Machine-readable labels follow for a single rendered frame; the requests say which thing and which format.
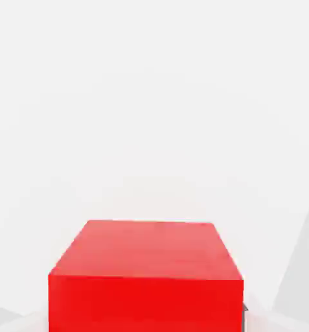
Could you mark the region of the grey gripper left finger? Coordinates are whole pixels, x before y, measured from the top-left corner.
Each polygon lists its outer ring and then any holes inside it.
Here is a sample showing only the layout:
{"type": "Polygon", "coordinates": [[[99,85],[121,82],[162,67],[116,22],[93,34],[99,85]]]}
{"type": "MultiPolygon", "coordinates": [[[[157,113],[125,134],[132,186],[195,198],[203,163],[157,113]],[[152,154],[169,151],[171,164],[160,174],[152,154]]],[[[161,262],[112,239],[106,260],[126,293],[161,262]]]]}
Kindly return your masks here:
{"type": "Polygon", "coordinates": [[[0,326],[0,332],[49,332],[47,311],[22,316],[0,326]]]}

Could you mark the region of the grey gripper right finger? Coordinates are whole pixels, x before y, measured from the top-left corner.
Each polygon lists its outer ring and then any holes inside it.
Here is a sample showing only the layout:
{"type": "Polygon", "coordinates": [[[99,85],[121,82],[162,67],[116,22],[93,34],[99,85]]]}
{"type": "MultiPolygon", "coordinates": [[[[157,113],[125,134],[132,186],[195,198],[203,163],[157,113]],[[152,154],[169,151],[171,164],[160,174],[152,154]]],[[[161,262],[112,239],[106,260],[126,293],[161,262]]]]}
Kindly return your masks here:
{"type": "Polygon", "coordinates": [[[246,303],[244,332],[269,332],[267,312],[257,304],[246,303]]]}

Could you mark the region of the small red cube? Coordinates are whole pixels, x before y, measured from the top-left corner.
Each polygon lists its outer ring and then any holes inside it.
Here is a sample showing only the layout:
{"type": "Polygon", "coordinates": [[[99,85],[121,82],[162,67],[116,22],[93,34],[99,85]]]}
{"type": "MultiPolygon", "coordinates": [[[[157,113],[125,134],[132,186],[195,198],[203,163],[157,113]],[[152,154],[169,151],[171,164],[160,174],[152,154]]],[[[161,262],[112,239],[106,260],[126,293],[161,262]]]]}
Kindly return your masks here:
{"type": "Polygon", "coordinates": [[[48,295],[49,332],[244,332],[244,280],[209,222],[90,220],[48,295]]]}

